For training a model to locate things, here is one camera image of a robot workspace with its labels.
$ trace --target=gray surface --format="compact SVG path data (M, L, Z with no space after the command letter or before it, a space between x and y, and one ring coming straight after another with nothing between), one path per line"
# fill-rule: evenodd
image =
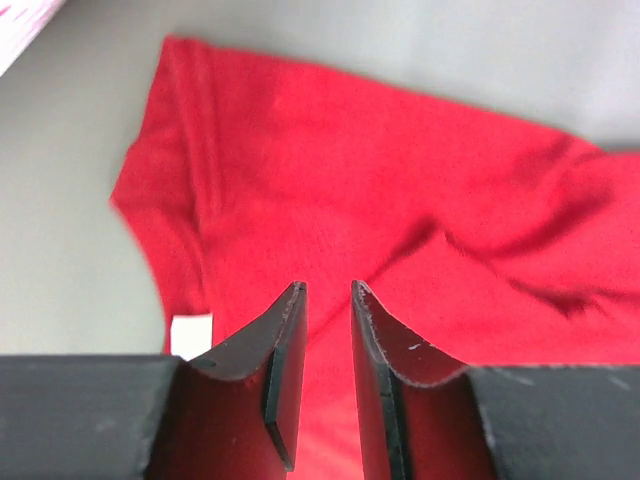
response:
M170 32L640 144L636 0L69 0L0 78L0 352L159 349L107 198Z

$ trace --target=t-shirt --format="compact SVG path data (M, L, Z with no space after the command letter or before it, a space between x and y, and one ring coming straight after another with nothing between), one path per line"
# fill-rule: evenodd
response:
M640 154L328 67L168 37L112 202L167 322L309 288L296 471L362 479L350 285L471 364L638 363Z

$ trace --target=white tag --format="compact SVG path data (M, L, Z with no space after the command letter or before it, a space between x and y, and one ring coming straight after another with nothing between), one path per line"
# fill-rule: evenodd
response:
M176 315L171 323L171 355L189 361L211 349L213 315Z

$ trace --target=black plastic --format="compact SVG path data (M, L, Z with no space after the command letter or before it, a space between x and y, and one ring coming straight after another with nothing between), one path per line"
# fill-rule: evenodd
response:
M471 367L352 307L367 480L640 479L640 368Z
M0 357L1 479L284 479L293 468L306 287L187 363Z

